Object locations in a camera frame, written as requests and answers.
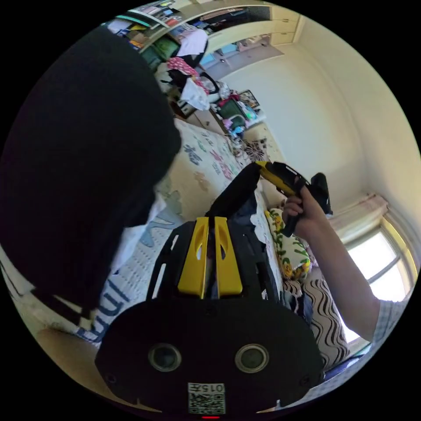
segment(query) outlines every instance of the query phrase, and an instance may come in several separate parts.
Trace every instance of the curtain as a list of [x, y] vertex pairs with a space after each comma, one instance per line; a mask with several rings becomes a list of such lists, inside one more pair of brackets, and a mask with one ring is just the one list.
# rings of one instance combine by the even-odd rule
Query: curtain
[[379, 226], [387, 206], [383, 197], [371, 193], [334, 215], [329, 222], [342, 242], [347, 243]]

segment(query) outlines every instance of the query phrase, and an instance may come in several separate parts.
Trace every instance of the hand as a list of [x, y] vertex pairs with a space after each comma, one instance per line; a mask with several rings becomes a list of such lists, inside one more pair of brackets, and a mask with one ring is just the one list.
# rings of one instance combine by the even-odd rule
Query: hand
[[306, 186], [301, 189], [300, 194], [301, 199], [297, 196], [291, 196], [287, 199], [282, 212], [282, 219], [286, 223], [289, 216], [302, 215], [297, 222], [294, 234], [309, 241], [315, 231], [330, 227], [330, 224], [322, 208]]

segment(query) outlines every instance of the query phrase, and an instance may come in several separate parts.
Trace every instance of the pink cloth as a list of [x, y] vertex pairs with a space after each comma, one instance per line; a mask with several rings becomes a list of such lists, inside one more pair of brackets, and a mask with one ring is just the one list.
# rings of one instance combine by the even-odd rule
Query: pink cloth
[[181, 42], [181, 47], [177, 56], [183, 57], [189, 54], [194, 56], [205, 51], [207, 33], [203, 29], [194, 28], [182, 32], [178, 39]]
[[196, 70], [193, 69], [193, 67], [189, 66], [182, 58], [180, 57], [171, 57], [167, 61], [167, 66], [169, 69], [175, 69], [182, 71], [185, 75], [192, 75], [194, 76], [193, 82], [200, 86], [205, 92], [206, 95], [209, 95], [209, 90], [206, 89], [203, 85], [203, 83], [200, 80], [199, 73], [196, 72]]

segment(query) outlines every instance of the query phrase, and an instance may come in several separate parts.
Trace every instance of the white shirt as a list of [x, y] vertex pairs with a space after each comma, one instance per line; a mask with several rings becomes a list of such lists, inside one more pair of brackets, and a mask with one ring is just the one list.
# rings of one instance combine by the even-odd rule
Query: white shirt
[[300, 405], [302, 403], [316, 399], [343, 385], [355, 373], [357, 373], [377, 352], [377, 350], [384, 343], [384, 341], [389, 336], [390, 332], [395, 327], [395, 324], [398, 322], [407, 304], [408, 300], [404, 300], [397, 303], [394, 303], [393, 301], [380, 300], [380, 312], [378, 315], [377, 325], [374, 332], [374, 337], [370, 351], [368, 351], [367, 354], [362, 356], [356, 363], [354, 363], [350, 367], [345, 368], [344, 371], [338, 373], [336, 376], [325, 381], [324, 383], [321, 383], [320, 385], [310, 389], [307, 392], [307, 394], [300, 400], [286, 407], [282, 407], [281, 409], [291, 408], [296, 405]]

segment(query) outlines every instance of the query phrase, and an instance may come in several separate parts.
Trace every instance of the person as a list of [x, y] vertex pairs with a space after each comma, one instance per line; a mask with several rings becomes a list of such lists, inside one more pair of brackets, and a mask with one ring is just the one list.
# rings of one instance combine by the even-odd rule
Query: person
[[347, 252], [342, 241], [307, 187], [301, 198], [287, 199], [282, 219], [301, 215], [294, 234], [306, 240], [329, 286], [332, 298], [347, 327], [371, 342], [369, 352], [352, 366], [313, 387], [300, 400], [287, 407], [303, 404], [341, 386], [357, 373], [376, 353], [395, 327], [409, 298], [401, 302], [379, 300]]

